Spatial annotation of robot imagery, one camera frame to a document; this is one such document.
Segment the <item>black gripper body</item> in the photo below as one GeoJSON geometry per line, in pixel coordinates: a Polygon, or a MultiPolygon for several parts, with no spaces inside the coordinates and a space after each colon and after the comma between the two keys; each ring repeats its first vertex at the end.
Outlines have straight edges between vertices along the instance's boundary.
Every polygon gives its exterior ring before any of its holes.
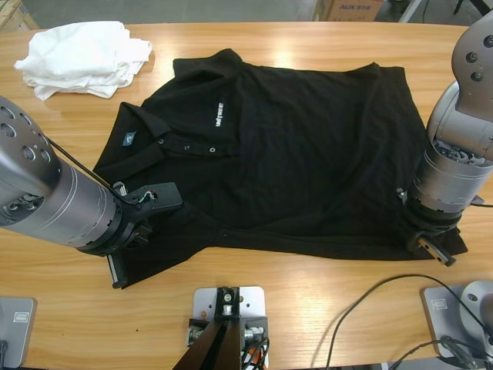
{"type": "Polygon", "coordinates": [[[427,208],[418,198],[409,197],[402,188],[397,188],[396,193],[402,203],[399,229],[407,250],[415,255],[426,252],[446,267],[453,265],[455,258],[438,241],[438,236],[456,227],[462,213],[427,208]]]}
{"type": "Polygon", "coordinates": [[[87,245],[77,247],[77,251],[99,257],[105,257],[112,278],[112,287],[125,288],[129,283],[128,273],[123,261],[123,250],[135,239],[137,243],[146,243],[147,234],[151,231],[147,226],[146,204],[151,201],[151,191],[128,192],[123,182],[112,185],[115,195],[112,197],[116,205],[113,219],[107,223],[103,235],[87,245]]]}

